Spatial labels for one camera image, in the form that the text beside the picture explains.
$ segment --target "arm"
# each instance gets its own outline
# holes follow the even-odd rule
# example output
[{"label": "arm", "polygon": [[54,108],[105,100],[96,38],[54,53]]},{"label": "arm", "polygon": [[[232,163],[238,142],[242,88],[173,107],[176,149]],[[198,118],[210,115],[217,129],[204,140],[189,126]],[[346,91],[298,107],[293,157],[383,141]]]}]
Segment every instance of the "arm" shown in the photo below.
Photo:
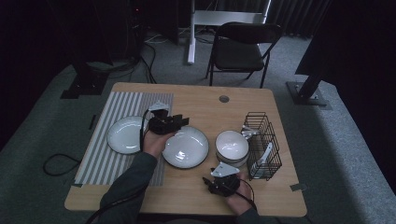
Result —
[{"label": "arm", "polygon": [[[245,174],[237,174],[239,179],[245,180],[247,177]],[[237,190],[238,193],[244,195],[248,199],[251,199],[251,189],[243,181]],[[256,210],[253,209],[250,203],[240,197],[237,194],[233,194],[225,198],[226,203],[230,206],[233,212],[237,215],[236,223],[238,224],[259,224],[262,223],[261,218]]]},{"label": "arm", "polygon": [[[166,140],[172,135],[173,133],[157,135],[150,131],[146,133],[143,152],[134,157],[131,167],[112,184],[100,202],[101,208],[134,195],[149,184],[157,160],[165,148]],[[140,193],[128,203],[117,205],[105,211],[100,216],[98,223],[135,223],[144,199],[144,192],[143,190],[143,193]]]}]

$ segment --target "striped cloth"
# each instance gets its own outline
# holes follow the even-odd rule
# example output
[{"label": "striped cloth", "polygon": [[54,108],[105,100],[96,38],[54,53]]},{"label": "striped cloth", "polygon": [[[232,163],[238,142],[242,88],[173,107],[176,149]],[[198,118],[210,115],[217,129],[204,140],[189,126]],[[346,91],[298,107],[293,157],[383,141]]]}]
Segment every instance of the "striped cloth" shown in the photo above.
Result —
[{"label": "striped cloth", "polygon": [[[75,184],[111,185],[134,160],[134,155],[120,154],[107,144],[107,131],[118,120],[128,116],[143,116],[144,112],[157,101],[170,105],[172,114],[173,93],[148,93],[112,91],[108,96],[105,109],[98,121],[84,160],[76,176]],[[160,157],[151,186],[163,184],[164,159]]]}]

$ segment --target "hand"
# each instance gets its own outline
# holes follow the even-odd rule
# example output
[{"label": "hand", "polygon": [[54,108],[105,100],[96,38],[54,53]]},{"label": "hand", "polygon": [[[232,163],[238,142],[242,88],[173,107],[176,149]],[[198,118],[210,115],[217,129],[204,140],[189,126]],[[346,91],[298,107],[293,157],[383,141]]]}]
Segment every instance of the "hand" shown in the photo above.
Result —
[{"label": "hand", "polygon": [[[245,173],[238,173],[236,174],[236,176],[242,180],[247,179],[247,175]],[[244,181],[241,181],[241,184],[237,192],[244,195],[248,199],[251,199],[251,189]],[[237,216],[244,214],[248,209],[251,208],[251,204],[237,194],[233,194],[229,197],[226,197],[225,201]]]},{"label": "hand", "polygon": [[158,160],[158,158],[160,158],[161,153],[165,149],[166,141],[174,135],[175,133],[158,135],[148,130],[148,132],[145,134],[144,137],[143,151],[152,155]]}]

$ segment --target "wire basket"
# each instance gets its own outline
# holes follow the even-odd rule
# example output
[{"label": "wire basket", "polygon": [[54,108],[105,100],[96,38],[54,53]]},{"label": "wire basket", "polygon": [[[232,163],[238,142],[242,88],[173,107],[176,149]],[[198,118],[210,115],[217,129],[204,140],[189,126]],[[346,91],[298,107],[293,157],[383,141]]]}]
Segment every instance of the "wire basket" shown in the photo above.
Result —
[{"label": "wire basket", "polygon": [[249,180],[269,180],[282,166],[279,157],[279,145],[272,123],[265,112],[249,112],[245,118],[244,133],[254,133],[248,136],[249,155],[247,170]]}]

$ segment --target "dark gray sleeve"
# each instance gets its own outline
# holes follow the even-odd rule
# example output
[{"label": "dark gray sleeve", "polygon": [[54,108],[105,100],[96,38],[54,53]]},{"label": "dark gray sleeve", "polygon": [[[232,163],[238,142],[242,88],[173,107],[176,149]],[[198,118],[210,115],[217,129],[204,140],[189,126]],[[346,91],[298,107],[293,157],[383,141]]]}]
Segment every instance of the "dark gray sleeve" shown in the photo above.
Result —
[{"label": "dark gray sleeve", "polygon": [[[137,154],[131,167],[114,181],[103,196],[100,207],[134,195],[145,188],[149,184],[156,165],[157,160],[148,153]],[[145,191],[128,203],[110,208],[99,217],[98,223],[136,223],[144,196]]]},{"label": "dark gray sleeve", "polygon": [[262,224],[262,219],[253,208],[247,210],[244,214],[236,218],[237,224]]}]

